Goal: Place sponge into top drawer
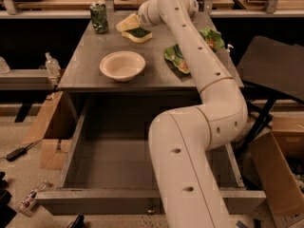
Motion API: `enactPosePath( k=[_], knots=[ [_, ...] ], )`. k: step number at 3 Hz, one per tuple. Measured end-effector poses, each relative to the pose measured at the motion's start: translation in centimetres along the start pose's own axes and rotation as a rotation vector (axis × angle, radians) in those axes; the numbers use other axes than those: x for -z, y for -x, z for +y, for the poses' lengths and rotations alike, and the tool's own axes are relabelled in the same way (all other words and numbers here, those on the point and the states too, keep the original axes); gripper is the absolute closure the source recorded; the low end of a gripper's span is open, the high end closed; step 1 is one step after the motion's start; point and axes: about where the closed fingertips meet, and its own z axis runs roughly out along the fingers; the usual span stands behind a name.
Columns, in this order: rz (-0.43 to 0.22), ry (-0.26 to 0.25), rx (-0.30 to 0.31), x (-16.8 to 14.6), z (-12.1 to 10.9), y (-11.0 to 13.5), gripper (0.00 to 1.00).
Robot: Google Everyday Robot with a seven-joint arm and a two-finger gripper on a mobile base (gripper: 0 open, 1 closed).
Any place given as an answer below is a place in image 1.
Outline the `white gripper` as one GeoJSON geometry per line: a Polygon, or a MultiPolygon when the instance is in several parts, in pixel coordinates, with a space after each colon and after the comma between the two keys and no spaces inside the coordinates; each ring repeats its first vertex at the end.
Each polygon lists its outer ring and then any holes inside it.
{"type": "MultiPolygon", "coordinates": [[[[148,0],[144,2],[140,6],[138,14],[143,24],[147,26],[156,26],[159,23],[158,1],[148,0]]],[[[138,28],[141,25],[139,16],[136,13],[128,15],[116,25],[117,31],[122,32],[138,28]]]]}

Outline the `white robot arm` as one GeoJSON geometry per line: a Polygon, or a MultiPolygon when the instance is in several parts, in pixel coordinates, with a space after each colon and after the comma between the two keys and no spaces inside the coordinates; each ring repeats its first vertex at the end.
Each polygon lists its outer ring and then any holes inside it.
{"type": "Polygon", "coordinates": [[[235,228],[206,152],[234,140],[248,110],[237,82],[192,23],[196,0],[149,0],[138,11],[145,26],[172,31],[201,104],[164,111],[149,127],[149,151],[170,228],[235,228]]]}

